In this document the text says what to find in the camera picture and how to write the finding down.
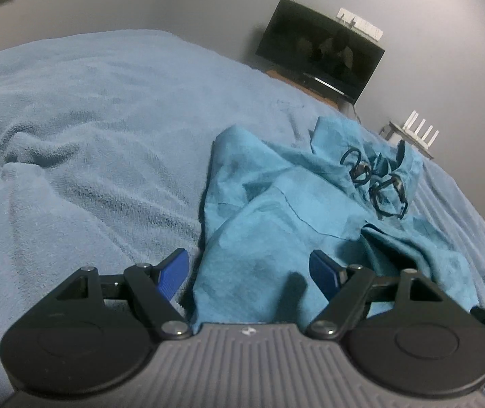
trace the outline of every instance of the small logo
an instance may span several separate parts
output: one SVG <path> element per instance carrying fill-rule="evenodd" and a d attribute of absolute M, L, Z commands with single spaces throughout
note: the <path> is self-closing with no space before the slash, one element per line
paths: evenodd
<path fill-rule="evenodd" d="M 257 329 L 255 329 L 254 327 L 246 327 L 244 329 L 241 330 L 241 333 L 245 336 L 254 336 L 256 333 L 258 332 Z"/>

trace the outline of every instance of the tv stand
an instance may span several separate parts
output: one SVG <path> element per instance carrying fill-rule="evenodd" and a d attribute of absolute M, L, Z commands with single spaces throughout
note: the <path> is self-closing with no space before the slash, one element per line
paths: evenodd
<path fill-rule="evenodd" d="M 278 71 L 268 70 L 265 73 L 267 75 L 269 75 L 269 77 L 275 78 L 276 80 L 284 81 L 284 83 L 287 83 L 290 86 L 293 86 L 293 87 L 305 92 L 305 94 L 310 95 L 311 97 L 317 99 L 318 101 L 321 101 L 322 103 L 326 103 L 327 105 L 333 107 L 335 110 L 339 110 L 339 105 L 336 102 L 334 102 L 332 99 L 326 98 L 326 97 L 322 96 L 321 94 L 313 91 L 312 89 L 309 89 L 308 87 L 304 87 L 304 86 L 296 83 L 295 81 L 290 80 L 289 78 L 281 75 Z"/>

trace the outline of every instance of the ridged rubber grip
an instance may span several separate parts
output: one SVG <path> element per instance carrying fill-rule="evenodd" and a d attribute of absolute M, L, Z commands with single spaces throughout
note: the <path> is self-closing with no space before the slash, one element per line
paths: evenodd
<path fill-rule="evenodd" d="M 292 324 L 204 324 L 163 342 L 136 376 L 86 399 L 56 401 L 23 392 L 5 408 L 485 408 L 478 391 L 441 401 L 410 398 L 363 377 L 342 348 Z"/>

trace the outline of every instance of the black strap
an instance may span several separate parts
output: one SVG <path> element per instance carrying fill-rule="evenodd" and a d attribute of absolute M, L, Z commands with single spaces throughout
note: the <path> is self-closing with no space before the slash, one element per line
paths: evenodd
<path fill-rule="evenodd" d="M 365 161 L 361 162 L 361 151 L 355 147 L 351 147 L 347 150 L 347 152 L 341 158 L 341 165 L 344 165 L 346 158 L 351 155 L 352 153 L 356 153 L 358 155 L 358 160 L 350 169 L 350 178 L 352 182 L 357 185 L 364 185 L 369 182 L 371 179 L 371 166 Z M 365 178 L 359 180 L 358 178 L 365 174 Z"/>
<path fill-rule="evenodd" d="M 401 213 L 389 213 L 387 211 L 384 211 L 380 208 L 380 206 L 378 205 L 378 200 L 377 200 L 377 197 L 378 197 L 378 193 L 382 190 L 382 189 L 385 189 L 387 187 L 389 187 L 390 185 L 393 185 L 394 188 L 395 188 L 395 191 L 397 192 L 397 195 L 399 196 L 399 200 L 401 201 L 401 203 L 403 204 L 403 210 L 401 211 Z M 373 202 L 373 205 L 375 206 L 375 209 L 377 212 L 379 212 L 382 216 L 399 216 L 399 219 L 403 219 L 404 216 L 406 215 L 406 211 L 408 210 L 409 208 L 409 203 L 406 199 L 406 194 L 405 194 L 405 188 L 403 186 L 403 181 L 401 180 L 401 178 L 398 177 L 398 175 L 396 174 L 392 174 L 390 175 L 390 179 L 381 183 L 381 184 L 378 184 L 378 185 L 375 185 L 374 187 L 372 187 L 370 190 L 369 190 L 369 195 L 371 196 L 371 200 Z"/>

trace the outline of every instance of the television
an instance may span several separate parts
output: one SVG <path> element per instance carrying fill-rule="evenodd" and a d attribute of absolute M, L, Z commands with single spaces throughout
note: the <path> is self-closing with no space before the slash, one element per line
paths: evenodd
<path fill-rule="evenodd" d="M 280 0 L 256 54 L 324 97 L 355 104 L 384 50 L 344 21 Z"/>

